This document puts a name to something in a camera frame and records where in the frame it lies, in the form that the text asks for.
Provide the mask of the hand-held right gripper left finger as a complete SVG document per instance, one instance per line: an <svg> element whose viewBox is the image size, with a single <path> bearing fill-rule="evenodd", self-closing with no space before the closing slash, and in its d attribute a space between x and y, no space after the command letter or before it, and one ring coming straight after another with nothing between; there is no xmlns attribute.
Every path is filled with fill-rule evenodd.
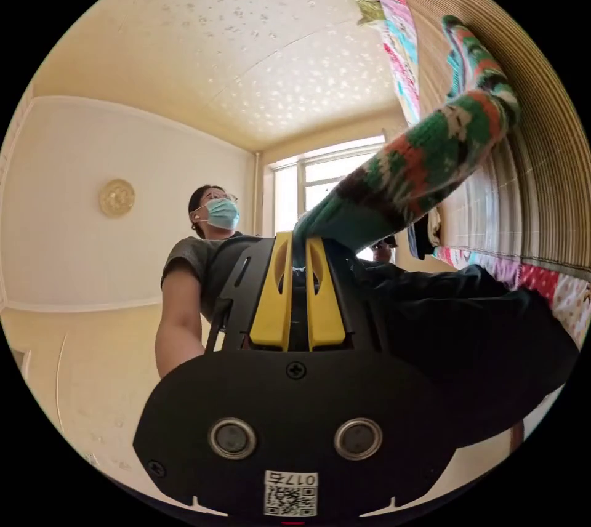
<svg viewBox="0 0 591 527"><path fill-rule="evenodd" d="M292 312L292 233L278 233L249 338L256 347L287 350Z"/></svg>

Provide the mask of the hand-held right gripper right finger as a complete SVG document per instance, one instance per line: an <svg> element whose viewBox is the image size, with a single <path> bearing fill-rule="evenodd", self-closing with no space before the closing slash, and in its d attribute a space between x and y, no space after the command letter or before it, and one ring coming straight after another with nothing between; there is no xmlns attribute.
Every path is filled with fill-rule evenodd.
<svg viewBox="0 0 591 527"><path fill-rule="evenodd" d="M345 340L337 295L328 257L320 238L305 246L308 345L311 351L338 347Z"/></svg>

